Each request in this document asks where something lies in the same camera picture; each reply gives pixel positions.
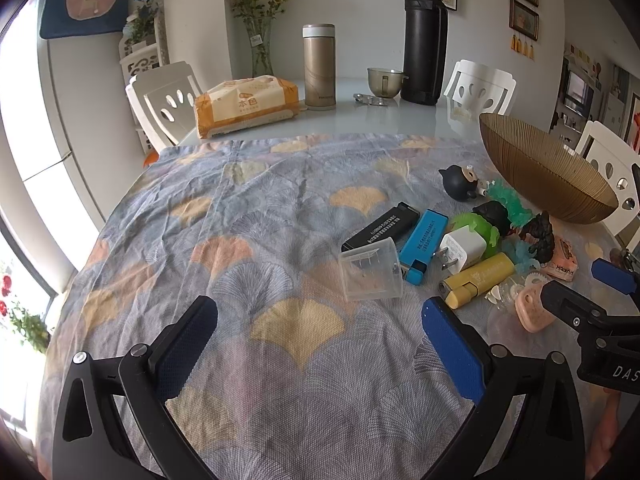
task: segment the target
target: green toy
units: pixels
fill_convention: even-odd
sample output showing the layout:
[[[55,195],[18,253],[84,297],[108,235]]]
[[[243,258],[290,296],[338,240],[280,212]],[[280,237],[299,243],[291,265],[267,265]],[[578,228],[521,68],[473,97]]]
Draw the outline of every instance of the green toy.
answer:
[[[507,208],[509,220],[515,227],[523,227],[535,216],[531,209],[525,209],[522,206],[516,190],[499,178],[489,183],[486,193],[493,200],[497,200]]]
[[[495,226],[492,226],[484,218],[476,213],[460,213],[454,216],[451,220],[452,229],[460,229],[466,225],[469,229],[478,233],[486,242],[486,249],[482,254],[482,259],[489,258],[497,253],[498,240],[500,239],[500,231]]]

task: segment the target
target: transparent plastic cup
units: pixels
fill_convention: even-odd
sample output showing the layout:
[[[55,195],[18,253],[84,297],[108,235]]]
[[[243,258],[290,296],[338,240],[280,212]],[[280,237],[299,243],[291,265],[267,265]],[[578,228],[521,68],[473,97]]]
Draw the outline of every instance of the transparent plastic cup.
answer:
[[[398,250],[391,238],[340,254],[340,280],[348,301],[402,296]]]

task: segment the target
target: gold thermos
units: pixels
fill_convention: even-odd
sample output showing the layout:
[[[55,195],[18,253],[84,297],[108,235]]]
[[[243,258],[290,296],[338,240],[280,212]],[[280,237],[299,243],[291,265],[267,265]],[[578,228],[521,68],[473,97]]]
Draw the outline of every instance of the gold thermos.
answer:
[[[491,290],[492,286],[506,280],[514,272],[515,267],[507,255],[498,253],[442,280],[438,289],[449,308],[456,309]]]
[[[335,108],[335,25],[302,27],[305,50],[305,104],[310,110]]]

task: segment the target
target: yellow lighter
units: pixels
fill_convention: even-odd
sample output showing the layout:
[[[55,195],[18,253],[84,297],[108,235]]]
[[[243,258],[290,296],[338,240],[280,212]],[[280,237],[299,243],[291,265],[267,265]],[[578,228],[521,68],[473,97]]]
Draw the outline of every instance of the yellow lighter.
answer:
[[[462,272],[449,276],[438,285],[438,291],[449,308],[456,309],[484,294],[515,272],[515,267],[504,253],[475,264]]]

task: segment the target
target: black thermos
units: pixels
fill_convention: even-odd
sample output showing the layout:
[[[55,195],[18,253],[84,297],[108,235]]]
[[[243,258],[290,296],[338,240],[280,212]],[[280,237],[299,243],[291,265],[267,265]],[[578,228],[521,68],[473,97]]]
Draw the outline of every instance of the black thermos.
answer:
[[[442,91],[447,8],[442,0],[404,0],[404,75],[400,97],[435,105]]]

